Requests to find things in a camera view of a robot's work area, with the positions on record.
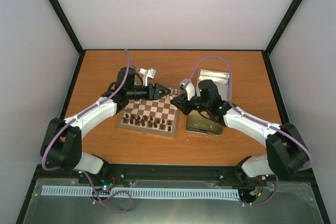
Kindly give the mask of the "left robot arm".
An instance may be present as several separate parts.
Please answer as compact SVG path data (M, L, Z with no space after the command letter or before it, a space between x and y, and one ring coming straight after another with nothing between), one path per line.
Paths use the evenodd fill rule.
M90 173L97 183L108 180L106 161L82 151L82 139L97 125L122 111L131 100L159 100L170 89L158 83L135 84L139 74L133 68L120 69L117 80L91 106L66 119L54 118L47 127L40 154L44 170L63 169Z

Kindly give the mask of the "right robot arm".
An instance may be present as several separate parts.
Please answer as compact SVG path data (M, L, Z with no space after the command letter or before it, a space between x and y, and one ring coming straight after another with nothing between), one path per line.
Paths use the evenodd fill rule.
M296 172L310 168L311 154L293 124L270 123L243 111L232 102L223 100L212 80L198 84L199 95L187 79L180 86L185 93L174 97L171 104L183 114L206 112L212 121L238 130L266 148L265 155L247 157L237 165L236 176L240 180L261 175L288 179Z

